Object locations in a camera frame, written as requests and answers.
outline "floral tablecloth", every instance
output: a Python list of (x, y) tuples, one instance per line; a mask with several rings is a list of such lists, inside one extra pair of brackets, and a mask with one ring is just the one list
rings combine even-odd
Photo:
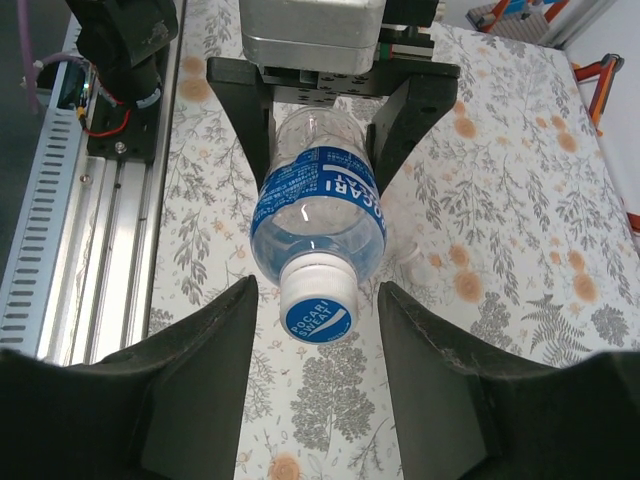
[[(279, 325), (278, 288), (249, 246), (256, 187), (205, 80), (205, 58), (241, 56), (237, 4), (188, 2), (150, 331), (257, 275), (237, 480), (402, 478), (375, 305), (383, 280), (551, 365), (640, 348), (640, 261), (564, 54), (439, 25), (433, 36), (435, 60), (462, 67), (459, 101), (390, 187), (418, 225), (431, 281), (412, 286), (386, 258), (361, 288), (357, 332), (315, 348)], [(337, 102), (363, 127), (379, 105)], [(277, 105), (276, 119), (295, 108)]]

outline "red wire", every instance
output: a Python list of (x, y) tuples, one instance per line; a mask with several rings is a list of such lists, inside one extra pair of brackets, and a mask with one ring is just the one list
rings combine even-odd
[(111, 137), (112, 135), (116, 135), (116, 134), (122, 132), (125, 128), (127, 128), (127, 124), (129, 123), (129, 117), (130, 116), (131, 116), (131, 109), (127, 110), (127, 113), (124, 114), (124, 120), (122, 121), (122, 125), (120, 125), (118, 128), (115, 128), (113, 130), (109, 130), (108, 132), (100, 132), (100, 133), (92, 132), (91, 130), (89, 130), (86, 127), (85, 127), (84, 131), (90, 137), (95, 137), (95, 138)]

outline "bottle label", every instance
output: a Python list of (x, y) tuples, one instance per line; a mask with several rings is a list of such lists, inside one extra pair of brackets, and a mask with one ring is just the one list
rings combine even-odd
[(371, 169), (357, 155), (336, 147), (306, 150), (293, 163), (267, 177), (253, 215), (251, 235), (282, 207), (315, 196), (341, 198), (358, 205), (375, 219), (386, 241), (378, 187)]
[(344, 337), (351, 329), (351, 315), (338, 302), (311, 298), (295, 304), (287, 312), (287, 330), (309, 343), (328, 343)]

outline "table surface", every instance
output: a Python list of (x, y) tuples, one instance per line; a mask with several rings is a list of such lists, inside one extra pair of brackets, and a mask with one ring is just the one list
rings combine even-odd
[[(242, 55), (237, 4), (188, 2), (150, 330), (257, 275), (237, 480), (402, 478), (375, 306), (383, 280), (539, 362), (640, 349), (640, 261), (566, 57), (452, 27), (433, 36), (435, 60), (462, 67), (459, 102), (390, 187), (432, 279), (416, 288), (386, 258), (361, 288), (357, 333), (316, 348), (279, 325), (278, 288), (249, 246), (253, 177), (205, 80), (205, 58)], [(379, 105), (337, 102), (363, 127)], [(277, 105), (277, 121), (295, 108)]]

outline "pocari sweat bottle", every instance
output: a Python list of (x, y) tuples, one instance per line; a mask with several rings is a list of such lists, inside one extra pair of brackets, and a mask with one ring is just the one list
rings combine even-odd
[(256, 262), (280, 286), (284, 329), (313, 344), (348, 335), (358, 319), (358, 284), (377, 269), (385, 243), (358, 124), (327, 108), (290, 115), (251, 225)]

